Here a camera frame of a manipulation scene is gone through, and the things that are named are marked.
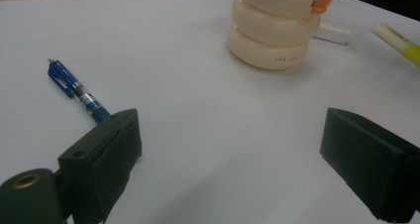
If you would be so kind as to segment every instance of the pen clip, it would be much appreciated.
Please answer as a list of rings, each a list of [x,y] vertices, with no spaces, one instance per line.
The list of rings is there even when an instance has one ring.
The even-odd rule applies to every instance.
[[[73,91],[68,87],[68,84],[65,83],[66,80],[61,77],[61,74],[65,71],[61,68],[60,63],[53,59],[49,59],[49,62],[49,77],[69,98],[72,98],[74,96]]]

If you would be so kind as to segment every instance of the blue pen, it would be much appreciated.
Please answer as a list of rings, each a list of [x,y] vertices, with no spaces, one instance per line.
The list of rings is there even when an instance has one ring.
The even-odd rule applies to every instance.
[[[50,78],[69,98],[76,97],[97,124],[111,116],[59,60],[49,58],[49,62]]]

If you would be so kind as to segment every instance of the pen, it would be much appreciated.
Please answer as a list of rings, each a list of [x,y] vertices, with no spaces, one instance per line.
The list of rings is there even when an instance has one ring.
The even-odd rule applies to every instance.
[[[391,27],[385,24],[378,24],[373,28],[373,32],[389,43],[393,48],[401,52],[413,63],[420,66],[420,47],[404,38]]]
[[[97,124],[111,116],[59,60],[49,58],[49,62],[50,78],[69,98],[75,97]]]

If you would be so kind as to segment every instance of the yellow highlighter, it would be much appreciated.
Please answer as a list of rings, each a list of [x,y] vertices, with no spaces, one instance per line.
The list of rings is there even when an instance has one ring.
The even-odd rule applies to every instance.
[[[408,39],[401,36],[391,27],[385,24],[378,24],[374,26],[373,32],[377,34],[384,41],[389,43],[393,48],[401,52],[404,56],[410,59],[413,63],[420,66],[420,47],[410,42]]]

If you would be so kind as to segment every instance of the white table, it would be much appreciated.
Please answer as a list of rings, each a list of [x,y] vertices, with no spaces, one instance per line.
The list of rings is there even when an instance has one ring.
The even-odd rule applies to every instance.
[[[140,112],[144,155],[107,223],[381,223],[319,154],[325,115],[419,145],[420,69],[370,28],[419,43],[420,23],[335,0],[323,20],[350,43],[311,40],[299,67],[266,71],[226,46],[232,1],[0,2],[0,181],[57,170],[95,126],[48,78],[53,57],[111,113]]]

